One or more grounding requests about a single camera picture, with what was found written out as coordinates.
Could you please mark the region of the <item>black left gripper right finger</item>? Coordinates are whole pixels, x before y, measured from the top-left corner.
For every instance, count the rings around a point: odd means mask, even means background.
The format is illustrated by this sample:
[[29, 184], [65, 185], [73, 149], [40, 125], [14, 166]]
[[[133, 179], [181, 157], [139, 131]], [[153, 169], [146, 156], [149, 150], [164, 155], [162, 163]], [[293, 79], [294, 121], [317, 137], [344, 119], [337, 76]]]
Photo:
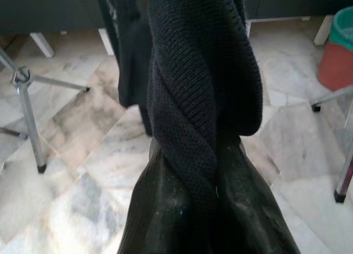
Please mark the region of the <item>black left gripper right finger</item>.
[[217, 140], [216, 188], [213, 254], [301, 254], [238, 137]]

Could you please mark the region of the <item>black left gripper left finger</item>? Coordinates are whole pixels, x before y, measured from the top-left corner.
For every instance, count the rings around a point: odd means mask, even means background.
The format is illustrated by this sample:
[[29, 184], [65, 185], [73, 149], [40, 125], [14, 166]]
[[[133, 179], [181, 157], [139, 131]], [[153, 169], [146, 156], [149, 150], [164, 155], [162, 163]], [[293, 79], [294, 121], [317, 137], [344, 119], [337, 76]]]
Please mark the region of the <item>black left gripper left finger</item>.
[[187, 254], [192, 217], [190, 195], [153, 139], [117, 254]]

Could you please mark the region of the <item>black garment white print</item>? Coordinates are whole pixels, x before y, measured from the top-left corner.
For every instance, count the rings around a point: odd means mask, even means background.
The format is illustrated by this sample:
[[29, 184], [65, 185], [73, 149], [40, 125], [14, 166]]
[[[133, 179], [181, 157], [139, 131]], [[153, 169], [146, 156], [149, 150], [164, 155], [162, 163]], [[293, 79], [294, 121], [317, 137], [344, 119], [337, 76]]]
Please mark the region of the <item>black garment white print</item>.
[[243, 0], [148, 0], [155, 139], [200, 211], [215, 204], [216, 131], [261, 123], [260, 72]]

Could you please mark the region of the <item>black polo shirt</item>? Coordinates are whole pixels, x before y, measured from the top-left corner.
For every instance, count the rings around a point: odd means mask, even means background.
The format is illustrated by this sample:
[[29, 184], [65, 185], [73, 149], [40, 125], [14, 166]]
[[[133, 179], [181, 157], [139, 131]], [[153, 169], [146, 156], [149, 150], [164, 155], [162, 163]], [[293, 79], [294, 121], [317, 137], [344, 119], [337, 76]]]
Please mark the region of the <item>black polo shirt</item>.
[[146, 134], [152, 135], [147, 111], [147, 87], [152, 36], [148, 0], [98, 0], [119, 66], [119, 102], [137, 105]]

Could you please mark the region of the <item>silver metal clothes rack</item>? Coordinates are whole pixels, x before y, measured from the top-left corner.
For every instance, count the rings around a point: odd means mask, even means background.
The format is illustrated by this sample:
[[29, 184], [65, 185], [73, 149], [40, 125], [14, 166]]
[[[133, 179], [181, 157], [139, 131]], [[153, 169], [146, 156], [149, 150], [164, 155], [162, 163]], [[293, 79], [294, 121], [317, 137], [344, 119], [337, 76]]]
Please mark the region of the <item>silver metal clothes rack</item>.
[[[24, 67], [18, 67], [15, 62], [5, 53], [0, 46], [0, 62], [7, 68], [9, 68], [13, 74], [11, 83], [16, 88], [19, 96], [20, 104], [23, 110], [25, 123], [28, 128], [28, 138], [31, 140], [33, 148], [36, 166], [39, 174], [43, 174], [46, 170], [46, 160], [44, 158], [41, 144], [39, 140], [38, 131], [31, 107], [28, 88], [33, 82], [46, 83], [50, 85], [56, 85], [64, 88], [75, 89], [87, 93], [90, 91], [90, 87], [63, 82], [60, 80], [50, 79], [39, 75], [31, 75], [29, 70]], [[341, 176], [337, 188], [334, 191], [334, 198], [337, 203], [344, 203], [348, 188], [353, 178], [353, 144], [350, 147], [347, 159], [345, 161]]]

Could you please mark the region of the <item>orange bin teal liner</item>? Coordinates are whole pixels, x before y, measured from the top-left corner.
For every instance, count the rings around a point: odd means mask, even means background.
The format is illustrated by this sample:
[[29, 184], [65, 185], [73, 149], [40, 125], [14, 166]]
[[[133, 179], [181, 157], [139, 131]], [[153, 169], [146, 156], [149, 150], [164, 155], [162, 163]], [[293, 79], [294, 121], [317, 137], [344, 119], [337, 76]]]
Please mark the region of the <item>orange bin teal liner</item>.
[[333, 17], [317, 78], [332, 91], [353, 85], [353, 6]]

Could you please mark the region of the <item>black TV console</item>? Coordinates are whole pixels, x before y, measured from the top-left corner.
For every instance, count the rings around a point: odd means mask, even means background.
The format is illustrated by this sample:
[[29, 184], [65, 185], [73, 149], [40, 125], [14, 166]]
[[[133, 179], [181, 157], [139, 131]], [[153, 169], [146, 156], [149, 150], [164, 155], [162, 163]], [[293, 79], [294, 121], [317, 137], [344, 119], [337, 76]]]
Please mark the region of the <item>black TV console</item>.
[[[157, 41], [208, 46], [224, 38], [224, 0], [0, 0], [0, 35], [92, 30], [110, 26], [109, 5], [125, 24], [152, 25]], [[245, 0], [250, 19], [330, 15], [353, 0]]]

